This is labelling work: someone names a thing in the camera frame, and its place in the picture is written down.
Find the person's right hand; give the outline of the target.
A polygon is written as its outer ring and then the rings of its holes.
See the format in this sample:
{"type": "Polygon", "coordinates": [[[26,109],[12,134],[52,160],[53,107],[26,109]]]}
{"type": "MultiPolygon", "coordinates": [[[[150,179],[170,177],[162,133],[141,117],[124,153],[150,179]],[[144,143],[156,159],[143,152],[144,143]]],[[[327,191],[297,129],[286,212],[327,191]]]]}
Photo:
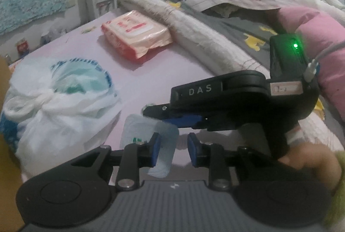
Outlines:
{"type": "Polygon", "coordinates": [[[311,169],[314,176],[330,191],[337,188],[342,177],[336,154],[323,144],[301,143],[290,148],[278,161],[297,170],[311,169]]]}

